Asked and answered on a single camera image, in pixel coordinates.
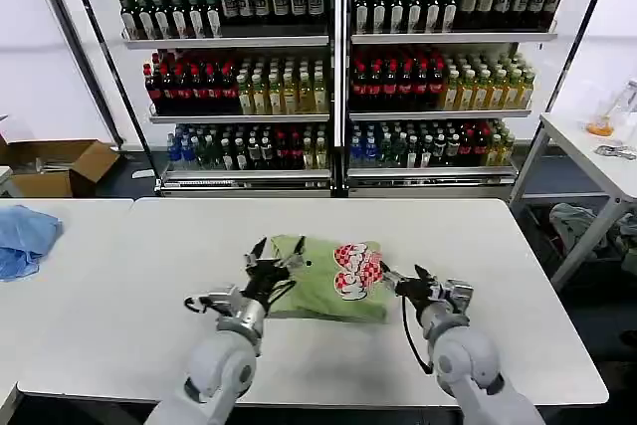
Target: cable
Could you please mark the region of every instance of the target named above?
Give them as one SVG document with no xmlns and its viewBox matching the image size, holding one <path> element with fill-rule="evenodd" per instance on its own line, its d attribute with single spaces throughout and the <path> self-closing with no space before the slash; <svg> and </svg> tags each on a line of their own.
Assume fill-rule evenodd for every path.
<svg viewBox="0 0 637 425">
<path fill-rule="evenodd" d="M 406 309 L 405 303 L 406 303 L 406 298 L 403 296 L 402 297 L 402 324 L 405 327 L 405 335 L 407 335 L 407 341 L 409 342 L 411 351 L 414 352 L 416 361 L 418 362 L 418 365 L 420 365 L 420 368 L 422 368 L 422 371 L 425 372 L 427 375 L 431 375 L 433 373 L 432 368 L 429 365 L 427 365 L 422 358 L 420 358 L 420 354 L 418 353 L 418 350 L 416 350 L 416 345 L 414 344 L 414 341 L 411 338 L 411 333 L 409 333 L 409 325 L 407 324 L 407 309 Z"/>
</svg>

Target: blue cloth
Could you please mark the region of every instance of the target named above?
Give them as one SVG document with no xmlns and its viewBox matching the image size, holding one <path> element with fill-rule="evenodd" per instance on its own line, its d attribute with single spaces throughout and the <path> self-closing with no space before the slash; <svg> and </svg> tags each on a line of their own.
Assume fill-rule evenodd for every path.
<svg viewBox="0 0 637 425">
<path fill-rule="evenodd" d="M 37 273 L 38 261 L 55 243 L 62 223 L 24 206 L 0 209 L 0 281 Z"/>
</svg>

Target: green bag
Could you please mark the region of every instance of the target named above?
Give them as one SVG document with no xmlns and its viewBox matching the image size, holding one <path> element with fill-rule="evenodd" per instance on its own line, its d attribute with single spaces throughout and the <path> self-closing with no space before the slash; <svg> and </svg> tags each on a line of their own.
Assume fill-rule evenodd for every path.
<svg viewBox="0 0 637 425">
<path fill-rule="evenodd" d="M 299 236 L 271 238 L 275 257 L 290 255 L 298 241 Z M 291 271 L 297 284 L 273 304 L 271 317 L 385 321 L 392 295 L 380 282 L 380 245 L 306 237 L 303 256 L 311 263 Z"/>
</svg>

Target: red logo on bag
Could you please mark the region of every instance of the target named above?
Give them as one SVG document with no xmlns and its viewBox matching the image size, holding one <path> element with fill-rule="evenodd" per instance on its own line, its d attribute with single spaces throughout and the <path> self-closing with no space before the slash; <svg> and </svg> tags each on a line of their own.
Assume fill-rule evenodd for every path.
<svg viewBox="0 0 637 425">
<path fill-rule="evenodd" d="M 334 250 L 340 271 L 334 277 L 334 288 L 345 301 L 367 297 L 369 288 L 382 279 L 381 254 L 369 251 L 366 244 L 346 244 Z"/>
</svg>

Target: white tabletop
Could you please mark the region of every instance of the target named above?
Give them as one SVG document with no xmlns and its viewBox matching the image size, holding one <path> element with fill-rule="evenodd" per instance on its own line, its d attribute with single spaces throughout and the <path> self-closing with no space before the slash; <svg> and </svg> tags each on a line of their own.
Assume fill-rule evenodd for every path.
<svg viewBox="0 0 637 425">
<path fill-rule="evenodd" d="M 0 282 L 0 409 L 11 407 L 15 384 L 34 345 L 106 252 L 132 200 L 0 199 L 0 208 L 14 204 L 55 216 L 64 229 L 49 255 L 41 260 L 38 273 Z"/>
<path fill-rule="evenodd" d="M 242 255 L 263 235 L 285 233 L 375 240 L 403 274 L 418 263 L 469 281 L 472 325 L 493 338 L 521 393 L 545 405 L 607 400 L 509 209 L 492 199 L 141 199 L 113 254 L 53 324 L 18 388 L 135 401 L 168 396 L 183 382 L 189 352 L 215 328 L 215 313 L 191 313 L 184 298 L 224 282 L 246 284 Z M 398 299 L 389 308 L 388 324 L 268 319 L 256 378 L 240 403 L 455 405 L 418 367 Z"/>
<path fill-rule="evenodd" d="M 583 122 L 555 113 L 543 113 L 540 119 L 548 135 L 606 193 L 637 201 L 637 160 L 594 153 L 597 146 L 613 142 L 587 132 Z"/>
</svg>

